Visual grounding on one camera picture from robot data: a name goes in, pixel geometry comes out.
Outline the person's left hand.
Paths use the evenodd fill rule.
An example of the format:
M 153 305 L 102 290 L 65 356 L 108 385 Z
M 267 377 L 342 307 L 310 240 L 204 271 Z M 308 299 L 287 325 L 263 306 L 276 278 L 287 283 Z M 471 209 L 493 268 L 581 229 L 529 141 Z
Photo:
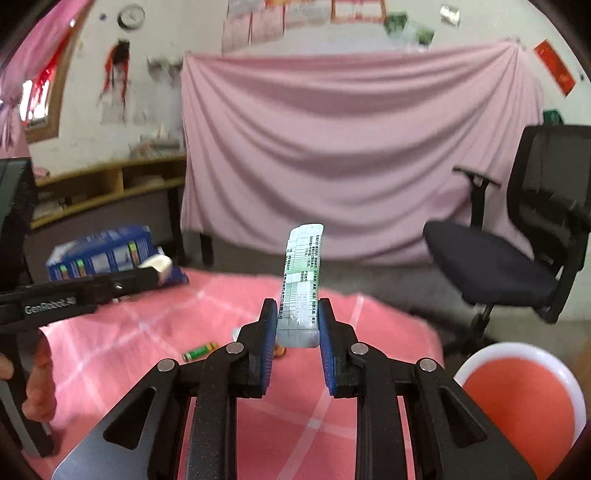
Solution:
M 24 416 L 34 422 L 50 422 L 57 406 L 55 390 L 50 344 L 44 333 L 40 332 L 26 386 L 26 400 L 22 404 Z

